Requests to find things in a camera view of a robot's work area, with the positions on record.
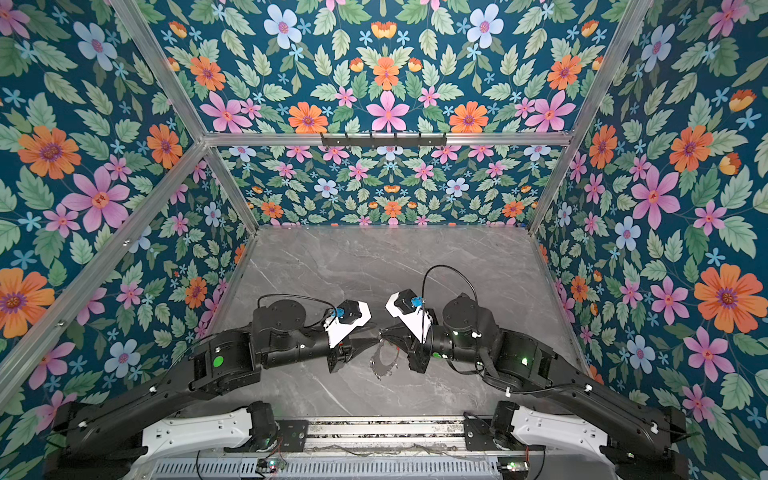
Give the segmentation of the large keyring with red grip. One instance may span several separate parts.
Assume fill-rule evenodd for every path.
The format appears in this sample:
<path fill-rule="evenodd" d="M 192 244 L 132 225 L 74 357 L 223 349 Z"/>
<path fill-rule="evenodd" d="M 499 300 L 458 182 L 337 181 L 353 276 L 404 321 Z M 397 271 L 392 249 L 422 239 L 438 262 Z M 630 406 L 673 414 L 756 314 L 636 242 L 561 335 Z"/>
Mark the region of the large keyring with red grip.
<path fill-rule="evenodd" d="M 376 346 L 371 358 L 370 369 L 374 376 L 378 380 L 390 376 L 398 366 L 400 356 L 396 356 L 391 350 L 385 348 L 382 345 L 383 340 L 380 340 L 378 346 Z"/>

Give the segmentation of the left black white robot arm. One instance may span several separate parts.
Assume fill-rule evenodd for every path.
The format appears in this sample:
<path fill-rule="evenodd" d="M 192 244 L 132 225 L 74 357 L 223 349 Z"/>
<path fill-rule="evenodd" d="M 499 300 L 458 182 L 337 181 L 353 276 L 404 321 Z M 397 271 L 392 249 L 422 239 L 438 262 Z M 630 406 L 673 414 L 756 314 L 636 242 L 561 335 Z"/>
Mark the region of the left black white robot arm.
<path fill-rule="evenodd" d="M 357 337 L 372 318 L 367 303 L 329 305 L 309 325 L 298 301 L 277 296 L 251 322 L 206 338 L 159 376 L 99 404 L 75 402 L 54 417 L 63 444 L 45 462 L 46 479 L 122 479 L 168 454 L 191 449 L 265 450 L 277 440 L 269 407 L 177 419 L 175 413 L 256 384 L 265 369 L 324 358 L 331 372 L 373 346 Z"/>

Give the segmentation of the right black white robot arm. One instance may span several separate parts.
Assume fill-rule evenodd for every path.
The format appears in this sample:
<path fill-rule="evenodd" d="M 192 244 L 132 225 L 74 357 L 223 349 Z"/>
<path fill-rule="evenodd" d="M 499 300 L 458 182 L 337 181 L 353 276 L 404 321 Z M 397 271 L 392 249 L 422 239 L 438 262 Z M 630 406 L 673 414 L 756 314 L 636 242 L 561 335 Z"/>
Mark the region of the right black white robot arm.
<path fill-rule="evenodd" d="M 499 327 L 466 294 L 448 302 L 441 318 L 411 290 L 392 294 L 386 309 L 401 323 L 381 336 L 406 353 L 411 370 L 425 372 L 433 358 L 470 364 L 505 394 L 491 429 L 513 445 L 583 455 L 621 479 L 687 478 L 687 459 L 673 448 L 687 436 L 679 409 L 612 391 L 539 340 Z"/>

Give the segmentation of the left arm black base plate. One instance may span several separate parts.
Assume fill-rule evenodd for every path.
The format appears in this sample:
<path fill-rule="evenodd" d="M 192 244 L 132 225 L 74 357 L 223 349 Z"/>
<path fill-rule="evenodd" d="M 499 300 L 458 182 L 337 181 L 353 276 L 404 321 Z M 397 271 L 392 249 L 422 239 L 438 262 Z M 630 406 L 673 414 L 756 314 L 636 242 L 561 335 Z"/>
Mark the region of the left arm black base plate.
<path fill-rule="evenodd" d="M 303 452 L 308 439 L 310 423 L 306 420 L 257 421 L 249 430 L 250 436 L 238 447 L 245 452 L 282 453 Z"/>

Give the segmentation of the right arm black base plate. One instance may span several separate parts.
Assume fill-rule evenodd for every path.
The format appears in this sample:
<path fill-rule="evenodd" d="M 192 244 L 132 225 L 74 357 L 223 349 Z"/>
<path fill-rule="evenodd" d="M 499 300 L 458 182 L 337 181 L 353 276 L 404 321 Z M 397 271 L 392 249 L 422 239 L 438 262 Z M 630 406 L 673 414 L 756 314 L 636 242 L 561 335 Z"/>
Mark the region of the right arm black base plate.
<path fill-rule="evenodd" d="M 465 416 L 463 429 L 467 451 L 507 451 L 515 446 L 511 437 L 499 432 L 488 420 L 480 417 Z"/>

